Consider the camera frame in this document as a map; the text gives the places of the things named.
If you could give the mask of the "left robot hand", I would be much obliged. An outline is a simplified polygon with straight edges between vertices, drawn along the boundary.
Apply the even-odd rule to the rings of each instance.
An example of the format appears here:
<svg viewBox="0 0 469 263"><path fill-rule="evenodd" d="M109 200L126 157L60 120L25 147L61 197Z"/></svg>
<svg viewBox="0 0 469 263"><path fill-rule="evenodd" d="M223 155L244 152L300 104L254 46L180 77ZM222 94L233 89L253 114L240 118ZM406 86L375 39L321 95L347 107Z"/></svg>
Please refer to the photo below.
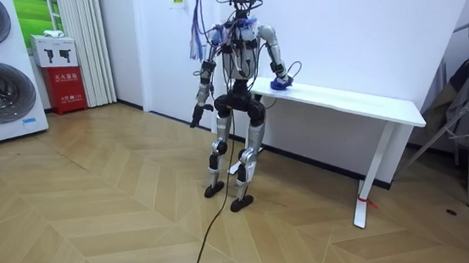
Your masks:
<svg viewBox="0 0 469 263"><path fill-rule="evenodd" d="M193 111L193 119L190 123L191 128L195 128L199 125L199 122L202 120L204 111L213 111L215 108L211 104L200 104L196 103Z"/></svg>

